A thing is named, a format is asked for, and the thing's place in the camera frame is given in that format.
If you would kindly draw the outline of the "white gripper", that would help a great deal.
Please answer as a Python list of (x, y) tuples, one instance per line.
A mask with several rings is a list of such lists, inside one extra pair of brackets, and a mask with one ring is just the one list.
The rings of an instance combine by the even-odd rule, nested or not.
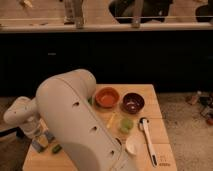
[[(36, 116), (31, 116), (28, 118), (20, 126), (20, 128), (30, 139), (40, 136), (43, 132), (43, 126), (40, 123), (40, 118)], [(49, 142), (52, 142), (55, 139), (54, 135), (49, 131), (45, 131), (44, 134)], [(32, 140), (31, 145), (38, 153), (41, 153), (45, 150), (45, 148), (35, 139)]]

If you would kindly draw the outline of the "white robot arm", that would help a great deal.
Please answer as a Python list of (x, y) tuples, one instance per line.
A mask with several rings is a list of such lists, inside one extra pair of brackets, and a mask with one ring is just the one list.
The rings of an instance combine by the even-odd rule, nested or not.
[(32, 100), (13, 103), (4, 120), (22, 125), (32, 116), (42, 118), (78, 171), (138, 171), (88, 103), (95, 90), (96, 79), (85, 69), (55, 75)]

